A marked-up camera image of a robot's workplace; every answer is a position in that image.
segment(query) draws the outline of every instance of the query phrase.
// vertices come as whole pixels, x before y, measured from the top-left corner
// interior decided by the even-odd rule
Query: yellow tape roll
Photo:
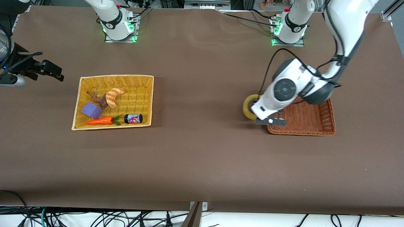
[[[256,99],[256,98],[258,98],[258,95],[250,95],[246,98],[246,100],[244,100],[244,103],[243,103],[243,113],[248,119],[251,119],[251,120],[255,120],[257,118],[257,116],[255,114],[251,113],[251,111],[248,109],[248,104],[250,103],[250,101],[252,99]]]

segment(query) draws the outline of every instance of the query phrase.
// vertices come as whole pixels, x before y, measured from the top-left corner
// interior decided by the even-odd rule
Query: brown toy figure
[[[95,103],[98,103],[102,109],[105,109],[108,106],[107,99],[105,98],[105,96],[106,96],[106,94],[104,94],[101,98],[98,98],[97,93],[94,93],[92,95],[93,98],[91,100]]]

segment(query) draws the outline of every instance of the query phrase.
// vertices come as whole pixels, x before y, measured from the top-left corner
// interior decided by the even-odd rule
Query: yellow wicker basket
[[[154,77],[146,75],[108,75],[81,77],[78,87],[76,109],[74,110],[72,130],[133,128],[150,126],[152,124],[153,86]],[[92,120],[92,118],[83,114],[81,110],[88,102],[91,102],[91,94],[96,92],[100,97],[112,88],[123,88],[125,90],[125,93],[116,97],[117,107],[106,107],[100,115],[100,118],[108,116],[120,116],[118,122],[122,125],[87,125],[87,122]],[[124,122],[124,116],[126,114],[142,114],[143,122],[139,124],[126,124]]]

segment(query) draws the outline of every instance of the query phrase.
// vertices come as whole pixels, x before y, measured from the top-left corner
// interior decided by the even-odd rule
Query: purple cube
[[[102,109],[99,108],[98,106],[88,102],[84,108],[81,110],[81,112],[89,117],[92,117],[94,119],[98,119],[102,113]]]

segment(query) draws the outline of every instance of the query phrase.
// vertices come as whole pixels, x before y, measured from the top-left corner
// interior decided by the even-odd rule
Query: can label
[[[140,123],[139,114],[128,114],[128,123]]]

